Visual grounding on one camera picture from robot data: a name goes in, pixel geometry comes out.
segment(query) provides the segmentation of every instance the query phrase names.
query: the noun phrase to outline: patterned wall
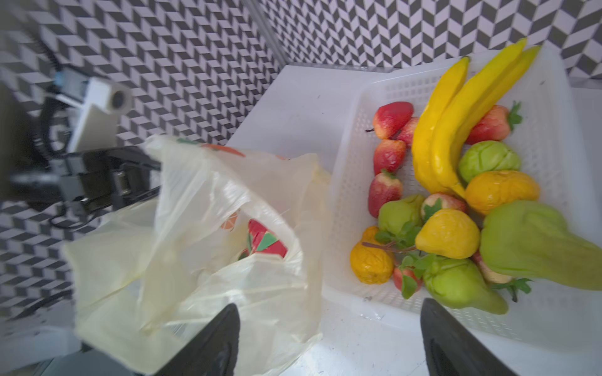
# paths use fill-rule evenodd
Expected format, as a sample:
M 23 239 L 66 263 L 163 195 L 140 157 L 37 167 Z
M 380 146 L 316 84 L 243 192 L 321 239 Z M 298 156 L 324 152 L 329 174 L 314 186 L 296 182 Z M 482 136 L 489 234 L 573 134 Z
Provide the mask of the patterned wall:
M 164 132 L 223 144 L 280 69 L 240 0 L 15 4 L 20 8 L 12 8 L 13 15 L 34 25 L 62 63 L 132 88 L 134 108 L 121 119 L 120 144 L 138 144 Z M 6 24 L 0 28 L 9 29 L 2 39 L 2 80 L 37 114 L 50 65 L 23 32 Z M 53 210 L 0 205 L 0 316 L 13 316 L 69 287 L 69 269 L 58 251 L 61 241 L 97 223 L 64 231 L 47 224 Z
M 408 67 L 528 36 L 602 78 L 601 0 L 258 0 L 297 63 Z

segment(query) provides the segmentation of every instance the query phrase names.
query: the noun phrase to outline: green fruit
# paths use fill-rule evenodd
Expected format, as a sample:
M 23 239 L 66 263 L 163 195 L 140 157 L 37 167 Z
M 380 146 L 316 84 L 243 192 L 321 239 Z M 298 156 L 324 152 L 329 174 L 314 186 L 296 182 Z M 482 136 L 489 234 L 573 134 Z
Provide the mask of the green fruit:
M 466 183 L 487 171 L 520 169 L 521 158 L 499 141 L 482 141 L 472 145 L 458 165 L 460 175 Z
M 551 206 L 517 200 L 485 218 L 480 252 L 493 271 L 602 290 L 602 249 L 568 230 Z
M 508 312 L 507 302 L 487 286 L 474 262 L 431 257 L 423 280 L 436 301 L 455 309 L 474 307 L 496 315 Z
M 389 201 L 380 208 L 378 228 L 389 231 L 393 235 L 401 235 L 403 226 L 407 222 L 414 226 L 422 226 L 420 208 L 423 201 L 424 197 L 420 194 L 409 196 L 403 200 Z

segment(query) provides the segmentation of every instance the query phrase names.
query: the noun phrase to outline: white plastic bag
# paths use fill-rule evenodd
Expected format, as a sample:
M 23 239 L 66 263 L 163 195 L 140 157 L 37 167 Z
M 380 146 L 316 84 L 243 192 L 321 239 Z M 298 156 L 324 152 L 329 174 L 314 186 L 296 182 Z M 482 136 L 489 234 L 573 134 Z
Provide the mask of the white plastic bag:
M 77 334 L 154 373 L 235 303 L 235 374 L 279 374 L 321 338 L 328 173 L 312 154 L 283 160 L 168 136 L 150 137 L 144 148 L 162 163 L 159 198 L 105 216 L 63 248 Z M 237 261 L 250 218 L 284 243 L 284 259 L 255 253 Z

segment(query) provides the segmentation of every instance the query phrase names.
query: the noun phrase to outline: chevron pattern wallpaper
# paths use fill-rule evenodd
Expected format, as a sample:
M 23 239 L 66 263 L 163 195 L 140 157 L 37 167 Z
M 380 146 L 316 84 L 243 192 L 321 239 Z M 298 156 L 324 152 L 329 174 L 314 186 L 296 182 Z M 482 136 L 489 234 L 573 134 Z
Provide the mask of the chevron pattern wallpaper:
M 297 63 L 408 67 L 528 37 L 602 78 L 601 0 L 258 0 Z
M 280 69 L 240 0 L 10 4 L 15 18 L 32 25 L 62 63 L 132 88 L 134 107 L 118 130 L 121 145 L 155 133 L 224 144 Z M 8 31 L 1 41 L 2 80 L 37 115 L 50 65 L 18 27 L 0 28 Z M 61 241 L 93 230 L 98 221 L 70 232 L 49 226 L 53 210 L 0 205 L 0 316 L 14 316 L 69 287 Z

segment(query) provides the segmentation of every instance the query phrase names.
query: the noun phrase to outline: banana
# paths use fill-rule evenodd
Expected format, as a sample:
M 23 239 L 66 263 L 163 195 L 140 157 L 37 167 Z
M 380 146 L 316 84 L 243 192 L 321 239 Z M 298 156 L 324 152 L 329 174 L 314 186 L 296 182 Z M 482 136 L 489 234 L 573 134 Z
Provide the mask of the banana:
M 497 54 L 479 73 L 464 85 L 445 109 L 433 133 L 430 163 L 437 181 L 464 198 L 464 186 L 452 163 L 452 146 L 456 134 L 469 115 L 477 110 L 491 91 L 501 82 L 521 55 L 526 39 L 521 39 Z
M 416 180 L 431 193 L 451 193 L 450 189 L 439 184 L 433 174 L 430 166 L 430 144 L 433 130 L 441 118 L 441 114 L 464 85 L 469 62 L 468 57 L 463 57 L 443 74 L 414 131 L 412 141 L 414 175 Z
M 481 102 L 479 108 L 473 111 L 467 118 L 467 120 L 462 124 L 460 130 L 456 134 L 456 139 L 454 140 L 454 144 L 451 147 L 451 161 L 454 166 L 458 166 L 458 161 L 460 160 L 460 154 L 462 153 L 462 146 L 470 131 L 473 130 L 473 127 L 478 124 L 479 120 L 485 116 L 485 114 L 491 110 L 491 108 L 506 94 L 512 86 L 527 72 L 533 60 L 537 57 L 541 46 L 531 47 L 521 54 L 518 58 L 516 64 L 514 64 L 508 72 L 507 75 L 504 75 L 503 80 L 500 81 L 498 85 L 496 85 L 493 90 L 489 93 L 489 95 Z

